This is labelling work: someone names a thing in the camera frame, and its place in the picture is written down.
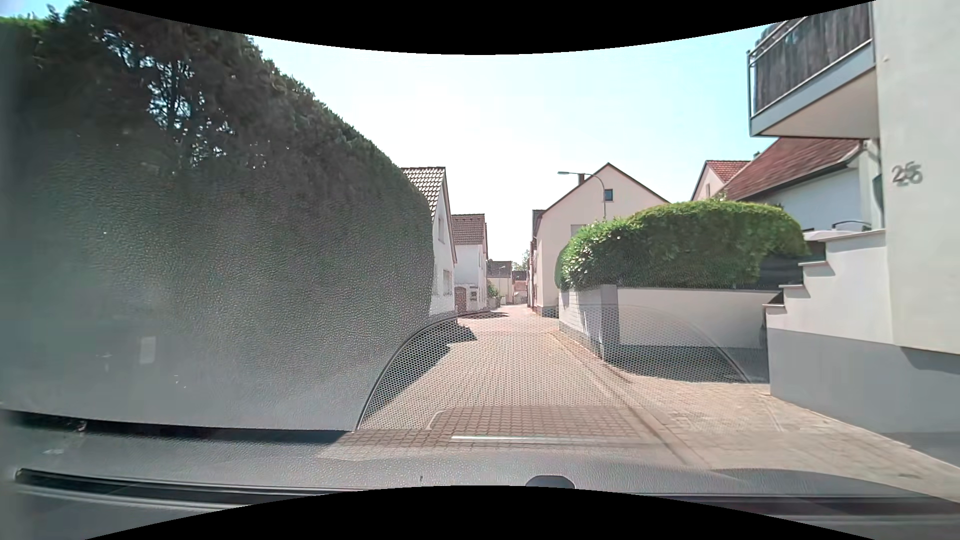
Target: white line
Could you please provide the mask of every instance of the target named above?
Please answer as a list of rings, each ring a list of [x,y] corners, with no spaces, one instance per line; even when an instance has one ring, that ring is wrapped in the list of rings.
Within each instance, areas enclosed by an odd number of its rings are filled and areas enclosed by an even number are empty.
[[[506,442],[522,444],[650,444],[648,441],[627,437],[585,438],[585,437],[537,437],[507,435],[451,435],[453,442]]]

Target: downspout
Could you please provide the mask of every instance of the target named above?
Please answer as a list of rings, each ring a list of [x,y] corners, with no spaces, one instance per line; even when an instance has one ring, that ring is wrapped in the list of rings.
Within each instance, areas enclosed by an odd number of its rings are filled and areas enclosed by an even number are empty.
[[[871,191],[874,194],[876,207],[880,210],[880,228],[884,229],[886,228],[887,219],[883,208],[883,162],[880,160],[880,139],[876,139],[874,144],[876,144],[876,169],[879,173],[874,177]]]

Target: staircase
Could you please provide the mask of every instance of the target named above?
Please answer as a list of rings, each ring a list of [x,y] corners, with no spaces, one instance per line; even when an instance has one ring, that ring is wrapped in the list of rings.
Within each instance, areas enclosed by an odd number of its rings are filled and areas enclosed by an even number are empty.
[[[826,256],[799,263],[803,282],[780,285],[782,300],[763,306],[767,330],[892,343],[885,231],[822,231],[807,239],[826,244]]]

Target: white house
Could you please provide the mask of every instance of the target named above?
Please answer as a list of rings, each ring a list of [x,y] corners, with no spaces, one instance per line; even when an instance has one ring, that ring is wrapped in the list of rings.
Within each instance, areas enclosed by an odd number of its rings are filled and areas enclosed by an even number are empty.
[[[700,179],[693,187],[691,201],[703,201],[713,197],[727,185],[727,182],[747,166],[749,161],[744,160],[706,160],[700,171]]]
[[[545,210],[534,210],[530,254],[529,301],[540,315],[557,316],[560,290],[554,271],[560,251],[581,227],[626,217],[668,201],[607,163],[593,175],[578,175],[577,185]]]
[[[488,260],[487,282],[499,293],[503,304],[514,302],[514,262],[511,260]]]
[[[420,190],[430,205],[433,220],[433,295],[430,316],[444,318],[455,312],[453,280],[457,252],[453,247],[450,219],[450,197],[446,190],[445,167],[405,167],[410,182]]]
[[[455,309],[458,313],[487,307],[487,220],[482,213],[450,216],[453,245]]]
[[[805,228],[841,216],[873,225],[822,238],[823,259],[767,306],[771,395],[914,448],[943,435],[940,455],[960,450],[958,19],[955,0],[885,0],[783,21],[743,73],[750,134],[801,146],[831,137],[819,172],[836,168],[769,196],[744,180],[740,196],[779,201]],[[834,186],[812,200],[804,191],[816,182]]]
[[[859,139],[778,139],[724,186],[728,200],[778,205],[804,231],[883,226],[871,187],[876,155]]]

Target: lamp post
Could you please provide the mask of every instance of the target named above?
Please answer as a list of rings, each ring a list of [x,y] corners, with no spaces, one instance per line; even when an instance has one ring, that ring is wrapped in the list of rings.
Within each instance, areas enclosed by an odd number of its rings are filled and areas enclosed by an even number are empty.
[[[599,181],[600,181],[600,187],[603,187],[603,220],[604,220],[604,221],[607,221],[607,187],[604,185],[602,178],[598,177],[598,176],[595,175],[595,174],[589,174],[589,173],[571,173],[571,172],[567,172],[567,171],[558,171],[557,174],[575,174],[575,175],[577,175],[577,176],[582,176],[582,177],[585,177],[585,178],[586,178],[586,177],[593,177],[593,178],[599,180]]]

